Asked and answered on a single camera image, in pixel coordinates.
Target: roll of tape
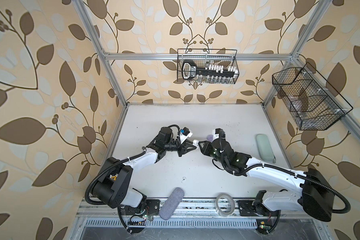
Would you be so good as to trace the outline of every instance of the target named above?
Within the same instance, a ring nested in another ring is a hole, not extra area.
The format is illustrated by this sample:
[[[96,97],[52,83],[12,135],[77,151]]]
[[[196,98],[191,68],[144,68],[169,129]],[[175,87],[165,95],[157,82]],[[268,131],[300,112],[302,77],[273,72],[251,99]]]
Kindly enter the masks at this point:
[[[220,207],[219,207],[219,199],[227,199],[228,202],[231,205],[231,210],[229,212],[224,212]],[[234,211],[235,211],[235,200],[228,194],[220,194],[217,196],[216,200],[215,200],[215,209],[216,212],[222,216],[222,217],[228,217],[229,215],[231,215]]]

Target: floral wallpaper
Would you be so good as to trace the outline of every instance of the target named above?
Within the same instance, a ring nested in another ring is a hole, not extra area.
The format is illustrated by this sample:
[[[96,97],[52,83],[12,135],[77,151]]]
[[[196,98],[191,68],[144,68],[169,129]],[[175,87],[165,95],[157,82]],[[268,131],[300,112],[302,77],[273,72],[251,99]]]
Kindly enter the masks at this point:
[[[315,0],[84,0],[111,53],[169,53],[170,48],[290,53]]]
[[[0,0],[0,239],[67,235],[120,112],[72,4]]]
[[[360,123],[360,0],[333,0],[313,31],[301,55],[320,71],[354,109],[349,113]],[[332,215],[328,223],[339,240],[360,240],[360,144],[339,121],[326,131],[299,131],[280,96],[268,113],[289,160],[298,170],[316,168],[351,204],[346,214]],[[334,207],[344,206],[335,198]]]
[[[173,61],[111,61],[130,103],[261,103],[271,88],[280,61],[238,61],[235,84],[209,84],[177,79]]]
[[[354,107],[350,114],[360,123],[360,0],[333,1],[300,58],[349,101]]]

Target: mounting plate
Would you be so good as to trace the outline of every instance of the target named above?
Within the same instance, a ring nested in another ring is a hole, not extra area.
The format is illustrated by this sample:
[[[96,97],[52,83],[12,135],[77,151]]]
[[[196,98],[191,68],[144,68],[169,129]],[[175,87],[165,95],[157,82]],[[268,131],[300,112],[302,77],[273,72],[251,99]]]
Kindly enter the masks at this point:
[[[237,204],[239,205],[240,216],[242,217],[258,217],[252,207],[253,200],[239,200]],[[271,212],[271,217],[277,217],[277,211]]]
[[[158,211],[160,208],[160,200],[159,199],[147,199],[146,201],[147,207],[149,208],[148,214],[149,216],[158,215]],[[135,215],[134,212],[129,211],[129,206],[125,206],[125,215]]]

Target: wall-mounted basket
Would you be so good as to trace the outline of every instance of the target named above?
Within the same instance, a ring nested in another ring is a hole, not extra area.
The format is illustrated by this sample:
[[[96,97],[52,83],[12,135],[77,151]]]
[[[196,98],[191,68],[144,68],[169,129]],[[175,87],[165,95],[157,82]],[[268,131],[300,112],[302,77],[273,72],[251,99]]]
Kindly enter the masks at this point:
[[[327,130],[353,107],[324,76],[307,64],[303,68],[288,68],[273,74],[272,84],[299,130]],[[322,77],[326,87],[322,88],[316,82],[312,77],[314,73]]]
[[[235,84],[239,77],[237,50],[177,50],[177,79],[197,83]]]

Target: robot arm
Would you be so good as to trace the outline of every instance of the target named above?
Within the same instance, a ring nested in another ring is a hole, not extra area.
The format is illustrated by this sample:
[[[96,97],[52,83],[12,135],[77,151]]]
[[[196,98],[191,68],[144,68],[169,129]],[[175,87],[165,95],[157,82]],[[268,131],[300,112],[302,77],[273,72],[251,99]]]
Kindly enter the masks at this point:
[[[172,139],[171,127],[178,128],[176,139]],[[100,174],[87,187],[84,196],[86,201],[90,204],[106,204],[111,208],[128,205],[136,208],[137,212],[144,210],[147,197],[138,190],[129,188],[131,177],[144,167],[161,160],[167,151],[177,151],[178,156],[181,157],[195,150],[197,147],[187,139],[190,136],[192,132],[186,127],[183,129],[177,125],[162,127],[150,144],[143,147],[144,152],[141,154],[122,160],[108,158],[101,167]],[[101,202],[90,200],[88,196],[90,192]]]
[[[172,139],[171,127],[178,128],[176,139]],[[202,154],[211,156],[221,162],[224,170],[235,176],[257,177],[280,185],[287,191],[259,191],[251,210],[259,215],[268,215],[276,210],[305,211],[310,216],[325,222],[331,220],[332,213],[346,213],[350,204],[340,193],[332,189],[321,173],[315,169],[308,172],[285,169],[260,161],[248,154],[235,152],[225,140],[222,129],[213,131],[213,141],[193,143],[187,138],[192,132],[177,125],[162,127],[158,135],[146,147],[144,152],[133,157],[118,160],[110,157],[102,166],[98,176],[87,187],[85,199],[94,205],[106,204],[111,208],[128,205],[136,212],[143,212],[146,196],[136,189],[129,188],[130,178],[142,168],[161,160],[166,151],[177,151],[178,156],[195,150],[197,145]],[[89,193],[101,200],[92,201]],[[345,203],[345,208],[333,210],[334,196],[337,195]]]
[[[225,140],[222,129],[213,131],[212,142],[198,142],[198,145],[202,154],[221,162],[224,170],[230,174],[257,177],[285,188],[283,192],[259,191],[251,206],[254,213],[268,215],[276,210],[305,211],[318,220],[329,222],[332,213],[342,214],[350,210],[347,199],[332,189],[319,171],[285,169],[235,152]],[[335,195],[345,203],[344,209],[332,209]]]

